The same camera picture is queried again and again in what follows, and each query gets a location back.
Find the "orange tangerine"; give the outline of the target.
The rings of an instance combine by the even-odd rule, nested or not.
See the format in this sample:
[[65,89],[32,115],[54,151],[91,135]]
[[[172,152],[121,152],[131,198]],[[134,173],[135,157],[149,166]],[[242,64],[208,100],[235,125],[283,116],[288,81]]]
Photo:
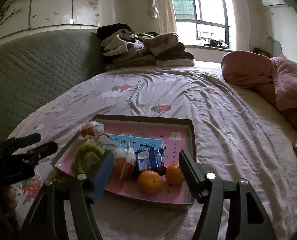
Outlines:
[[162,178],[157,172],[147,170],[140,174],[136,184],[140,192],[151,196],[161,190],[162,182]]
[[184,181],[184,174],[178,163],[172,163],[165,171],[165,179],[171,185],[180,186]]

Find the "grey quilted headboard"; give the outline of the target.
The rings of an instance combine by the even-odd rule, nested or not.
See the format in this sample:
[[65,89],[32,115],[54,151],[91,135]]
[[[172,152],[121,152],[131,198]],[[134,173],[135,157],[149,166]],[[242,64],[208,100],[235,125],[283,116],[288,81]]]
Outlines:
[[0,142],[35,110],[103,71],[96,30],[49,31],[0,45]]

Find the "floral bed sheet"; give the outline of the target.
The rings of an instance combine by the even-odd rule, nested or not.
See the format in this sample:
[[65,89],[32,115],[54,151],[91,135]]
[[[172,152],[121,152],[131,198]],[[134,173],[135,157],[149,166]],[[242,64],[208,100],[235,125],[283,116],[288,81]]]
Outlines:
[[121,68],[92,77],[30,114],[12,136],[63,147],[97,114],[190,119],[197,159],[226,180],[248,179],[278,239],[297,231],[297,132],[267,101],[226,83],[218,63]]

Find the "orange white snack bag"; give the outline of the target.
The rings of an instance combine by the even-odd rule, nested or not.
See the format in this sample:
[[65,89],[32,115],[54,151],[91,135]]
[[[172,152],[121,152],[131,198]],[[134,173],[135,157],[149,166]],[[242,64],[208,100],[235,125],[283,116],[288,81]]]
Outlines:
[[135,151],[130,141],[121,143],[114,151],[113,173],[118,180],[131,175],[136,162]]
[[89,121],[80,126],[80,136],[83,138],[87,135],[99,136],[104,133],[104,124],[97,121]]

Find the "blue book with characters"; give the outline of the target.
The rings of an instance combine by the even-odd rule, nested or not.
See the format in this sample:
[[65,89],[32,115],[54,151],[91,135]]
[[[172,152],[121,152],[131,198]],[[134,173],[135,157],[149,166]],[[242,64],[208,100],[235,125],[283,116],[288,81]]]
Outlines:
[[166,144],[161,139],[117,134],[107,135],[110,137],[110,139],[116,142],[118,146],[130,142],[130,145],[135,153],[148,151],[151,149],[155,150],[160,148],[166,148]]

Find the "dark cardboard tray box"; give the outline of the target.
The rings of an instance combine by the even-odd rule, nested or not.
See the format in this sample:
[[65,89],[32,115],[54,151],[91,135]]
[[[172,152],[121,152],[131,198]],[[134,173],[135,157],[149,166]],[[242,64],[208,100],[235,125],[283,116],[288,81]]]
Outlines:
[[[149,116],[96,115],[94,121],[104,124],[104,133],[130,135],[161,139],[166,144],[163,153],[165,166],[178,162],[181,150],[187,150],[196,158],[194,126],[189,119],[174,119]],[[142,194],[134,180],[117,180],[111,177],[105,188],[106,192],[130,202],[140,202],[170,209],[189,208],[194,199],[186,183],[170,186],[162,179],[162,189],[153,196]]]

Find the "blue snack packet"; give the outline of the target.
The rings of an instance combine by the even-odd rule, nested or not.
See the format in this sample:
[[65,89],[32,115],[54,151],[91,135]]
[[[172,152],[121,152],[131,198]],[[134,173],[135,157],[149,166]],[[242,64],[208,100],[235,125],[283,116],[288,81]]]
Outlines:
[[136,156],[136,163],[139,172],[152,170],[155,172],[165,171],[163,162],[163,153],[165,148],[149,149],[138,152]]

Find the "pink quilted blanket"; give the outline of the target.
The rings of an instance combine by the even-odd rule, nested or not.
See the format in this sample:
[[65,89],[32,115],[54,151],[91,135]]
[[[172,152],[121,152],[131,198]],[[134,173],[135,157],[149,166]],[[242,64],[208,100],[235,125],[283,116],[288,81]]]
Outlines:
[[222,58],[221,68],[226,82],[259,94],[297,131],[297,63],[283,56],[233,51]]

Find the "pile of folded clothes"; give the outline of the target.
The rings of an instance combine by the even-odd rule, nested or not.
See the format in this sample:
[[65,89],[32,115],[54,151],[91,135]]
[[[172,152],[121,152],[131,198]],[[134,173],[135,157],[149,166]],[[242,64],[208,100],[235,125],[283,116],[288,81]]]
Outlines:
[[122,23],[97,29],[106,70],[159,66],[193,67],[194,55],[185,50],[176,33],[135,33]]

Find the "cream curtain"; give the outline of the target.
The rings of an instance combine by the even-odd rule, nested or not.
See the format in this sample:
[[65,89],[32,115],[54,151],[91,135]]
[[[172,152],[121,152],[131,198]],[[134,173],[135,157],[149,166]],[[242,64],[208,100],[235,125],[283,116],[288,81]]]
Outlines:
[[152,0],[149,10],[152,18],[158,20],[159,32],[176,33],[176,17],[172,0]]

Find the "white air conditioner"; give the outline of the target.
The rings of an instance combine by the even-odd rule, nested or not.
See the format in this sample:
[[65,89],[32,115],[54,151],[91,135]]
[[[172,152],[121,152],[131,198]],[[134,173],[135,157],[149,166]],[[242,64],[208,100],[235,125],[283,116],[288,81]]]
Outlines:
[[271,7],[271,6],[276,6],[276,5],[285,5],[284,0],[261,0],[263,6],[265,7]]

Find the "window with dark frame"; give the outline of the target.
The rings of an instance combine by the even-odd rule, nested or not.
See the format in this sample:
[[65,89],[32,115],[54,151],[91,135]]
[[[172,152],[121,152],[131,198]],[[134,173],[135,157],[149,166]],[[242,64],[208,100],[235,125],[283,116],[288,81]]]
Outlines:
[[172,4],[184,44],[230,48],[226,0],[172,0]]

